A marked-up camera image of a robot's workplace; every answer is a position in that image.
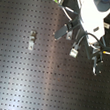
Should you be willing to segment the dark metal gripper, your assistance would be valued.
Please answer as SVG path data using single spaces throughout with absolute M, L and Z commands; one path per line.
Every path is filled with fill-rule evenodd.
M 86 31 L 83 30 L 83 27 L 81 27 L 79 23 L 74 20 L 63 25 L 61 29 L 54 33 L 54 37 L 56 40 L 59 40 L 63 36 L 66 36 L 67 40 L 71 40 L 73 33 L 72 30 L 75 29 L 76 27 L 78 27 L 79 30 L 76 35 L 76 40 L 71 49 L 76 49 L 79 51 L 81 45 L 84 44 L 85 49 L 87 51 L 87 57 L 93 58 L 94 60 L 93 61 L 94 66 L 92 68 L 93 73 L 95 75 L 100 74 L 103 65 L 102 54 L 98 54 L 100 52 L 100 43 L 98 41 L 96 41 L 95 43 L 88 42 L 89 36 L 92 36 L 94 39 L 96 39 L 96 37 L 93 34 L 88 34 Z

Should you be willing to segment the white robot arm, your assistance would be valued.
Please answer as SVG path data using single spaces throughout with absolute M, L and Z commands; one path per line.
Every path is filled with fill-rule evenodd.
M 110 13 L 110 0 L 58 0 L 58 4 L 64 11 L 75 13 L 77 17 L 69 19 L 69 23 L 54 33 L 55 40 L 75 28 L 79 28 L 76 40 L 69 53 L 76 57 L 82 43 L 85 43 L 87 57 L 93 60 L 93 73 L 101 72 L 103 62 L 100 39 L 105 35 L 104 19 Z

